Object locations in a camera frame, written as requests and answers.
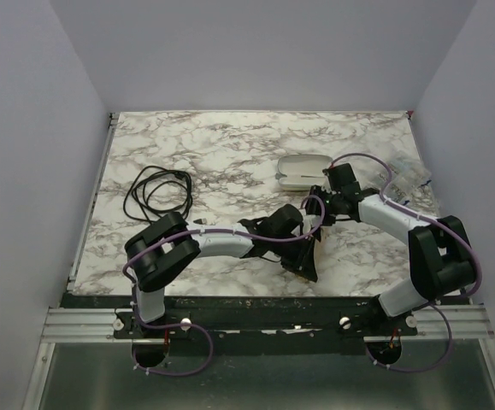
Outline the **beige umbrella case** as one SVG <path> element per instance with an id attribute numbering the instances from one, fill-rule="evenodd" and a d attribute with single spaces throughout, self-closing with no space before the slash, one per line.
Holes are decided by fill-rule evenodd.
<path id="1" fill-rule="evenodd" d="M 277 162 L 276 179 L 282 190 L 307 191 L 313 185 L 324 185 L 332 158 L 327 155 L 284 155 Z"/>

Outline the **beige umbrella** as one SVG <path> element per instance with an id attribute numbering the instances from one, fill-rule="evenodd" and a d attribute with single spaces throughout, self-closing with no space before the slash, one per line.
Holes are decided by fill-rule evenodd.
<path id="1" fill-rule="evenodd" d="M 318 269 L 323 259 L 325 232 L 319 230 L 313 236 L 300 241 L 298 276 L 316 283 L 318 281 Z"/>

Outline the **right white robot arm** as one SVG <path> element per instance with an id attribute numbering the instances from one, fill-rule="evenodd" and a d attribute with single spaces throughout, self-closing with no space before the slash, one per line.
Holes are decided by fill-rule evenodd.
<path id="1" fill-rule="evenodd" d="M 463 223 L 455 216 L 434 219 L 396 204 L 373 188 L 363 190 L 346 163 L 323 171 L 329 187 L 310 187 L 307 214 L 332 226 L 340 215 L 376 227 L 407 245 L 410 275 L 375 296 L 364 318 L 380 323 L 476 284 L 479 265 Z"/>

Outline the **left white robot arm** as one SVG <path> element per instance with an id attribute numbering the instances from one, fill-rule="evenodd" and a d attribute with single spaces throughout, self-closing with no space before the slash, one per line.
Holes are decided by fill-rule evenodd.
<path id="1" fill-rule="evenodd" d="M 194 260 L 209 257 L 278 258 L 287 271 L 315 279 L 313 251 L 321 238 L 324 207 L 302 215 L 285 206 L 267 217 L 242 219 L 233 225 L 188 223 L 176 211 L 161 217 L 124 245 L 133 269 L 133 306 L 140 319 L 153 323 L 165 314 L 165 288 Z"/>

